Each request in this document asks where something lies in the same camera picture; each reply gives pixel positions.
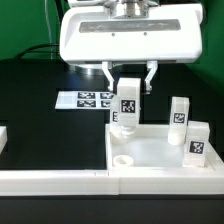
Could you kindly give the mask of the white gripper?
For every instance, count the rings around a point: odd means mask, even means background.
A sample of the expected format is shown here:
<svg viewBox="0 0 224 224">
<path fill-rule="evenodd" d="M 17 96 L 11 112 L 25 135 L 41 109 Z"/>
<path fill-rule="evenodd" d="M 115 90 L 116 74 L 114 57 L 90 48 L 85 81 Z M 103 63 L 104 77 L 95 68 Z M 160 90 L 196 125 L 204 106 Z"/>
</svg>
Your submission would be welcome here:
<svg viewBox="0 0 224 224">
<path fill-rule="evenodd" d="M 113 18 L 102 6 L 73 7 L 62 21 L 60 56 L 69 64 L 102 63 L 112 93 L 113 63 L 148 61 L 144 85 L 149 94 L 158 62 L 187 63 L 201 55 L 202 20 L 200 4 L 151 7 L 146 18 Z"/>
</svg>

